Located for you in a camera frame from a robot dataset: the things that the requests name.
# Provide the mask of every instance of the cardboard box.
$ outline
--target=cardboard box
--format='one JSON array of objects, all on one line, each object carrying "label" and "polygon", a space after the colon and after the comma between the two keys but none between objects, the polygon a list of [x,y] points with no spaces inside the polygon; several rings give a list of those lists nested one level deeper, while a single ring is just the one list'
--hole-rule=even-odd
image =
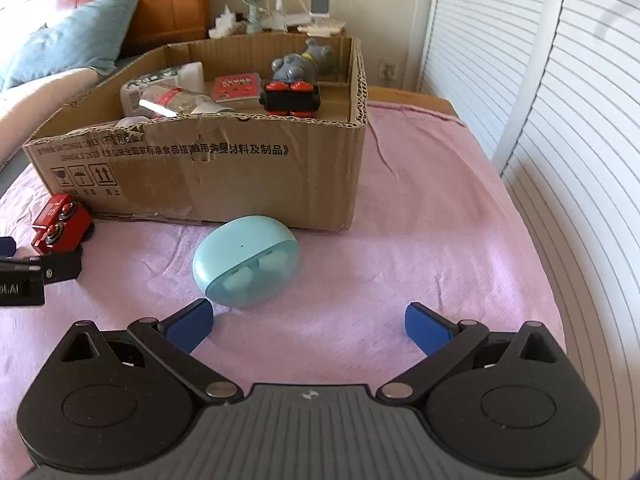
[{"label": "cardboard box", "polygon": [[314,119],[267,116],[257,107],[68,133],[121,118],[120,86],[137,76],[201,61],[210,83],[244,72],[270,78],[271,61],[303,52],[305,39],[259,34],[156,48],[60,108],[24,151],[50,192],[78,196],[99,218],[198,222],[259,214],[290,227],[346,230],[367,122],[359,40],[322,40],[334,48],[338,70],[320,82]]}]

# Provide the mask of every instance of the white bottle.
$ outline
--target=white bottle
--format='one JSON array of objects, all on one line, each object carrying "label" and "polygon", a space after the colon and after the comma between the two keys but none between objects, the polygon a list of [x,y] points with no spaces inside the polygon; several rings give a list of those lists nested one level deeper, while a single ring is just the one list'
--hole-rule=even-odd
[{"label": "white bottle", "polygon": [[273,16],[271,19],[271,28],[274,32],[287,31],[287,16],[284,13],[284,9],[282,7],[282,0],[276,0],[276,10],[273,11]]}]

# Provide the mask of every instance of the pillow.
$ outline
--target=pillow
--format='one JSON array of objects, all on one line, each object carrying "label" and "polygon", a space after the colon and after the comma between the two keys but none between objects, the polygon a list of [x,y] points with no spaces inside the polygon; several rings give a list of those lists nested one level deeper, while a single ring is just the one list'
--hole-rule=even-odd
[{"label": "pillow", "polygon": [[6,69],[0,69],[0,88],[12,88],[73,68],[91,67],[101,75],[110,74],[138,2],[94,0],[78,7],[57,25],[34,32]]},{"label": "pillow", "polygon": [[0,168],[53,112],[99,81],[95,70],[76,68],[4,92],[0,96]]}]

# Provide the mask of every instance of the fan stand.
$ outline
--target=fan stand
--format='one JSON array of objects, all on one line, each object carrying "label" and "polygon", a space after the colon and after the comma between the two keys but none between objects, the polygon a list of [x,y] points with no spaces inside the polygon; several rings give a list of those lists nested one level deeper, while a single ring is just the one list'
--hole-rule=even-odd
[{"label": "fan stand", "polygon": [[258,8],[251,4],[249,5],[249,16],[246,21],[246,33],[258,34],[259,32],[262,32],[262,23],[258,19]]}]

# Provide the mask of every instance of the fragile symbol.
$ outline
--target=fragile symbol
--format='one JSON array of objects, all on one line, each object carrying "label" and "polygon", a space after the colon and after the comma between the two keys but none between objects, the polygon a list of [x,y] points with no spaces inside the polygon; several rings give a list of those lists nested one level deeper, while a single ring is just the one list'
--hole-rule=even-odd
[{"label": "fragile symbol", "polygon": [[69,166],[67,169],[78,186],[92,186],[94,184],[93,179],[89,176],[84,166]]},{"label": "fragile symbol", "polygon": [[98,186],[117,186],[108,164],[89,164],[89,170]]},{"label": "fragile symbol", "polygon": [[318,392],[316,392],[315,390],[307,390],[305,393],[302,394],[302,396],[306,400],[314,400],[314,399],[317,399],[318,397],[320,397],[320,394]]},{"label": "fragile symbol", "polygon": [[65,168],[51,168],[51,173],[53,173],[60,186],[69,187],[74,185],[74,181],[71,180]]}]

